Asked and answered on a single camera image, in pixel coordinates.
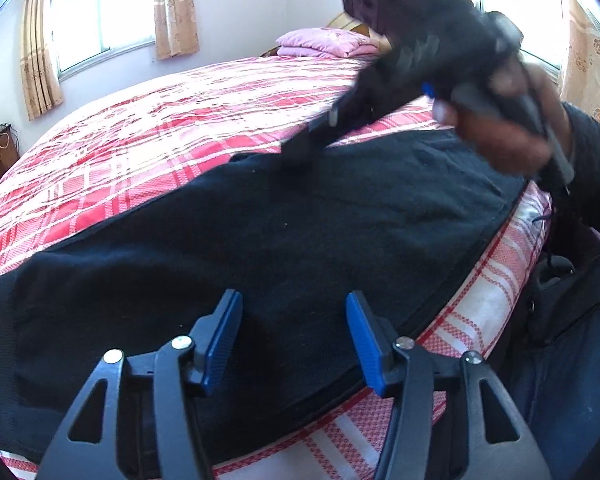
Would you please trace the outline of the right forearm dark sleeve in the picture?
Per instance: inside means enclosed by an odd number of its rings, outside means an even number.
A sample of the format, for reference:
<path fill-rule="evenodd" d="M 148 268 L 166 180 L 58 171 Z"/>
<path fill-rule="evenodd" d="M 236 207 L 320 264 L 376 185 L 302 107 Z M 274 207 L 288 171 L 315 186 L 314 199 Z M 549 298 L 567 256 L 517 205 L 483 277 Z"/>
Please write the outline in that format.
<path fill-rule="evenodd" d="M 572 104 L 562 106 L 572 133 L 574 178 L 569 196 L 558 202 L 558 214 L 600 233 L 600 124 Z"/>

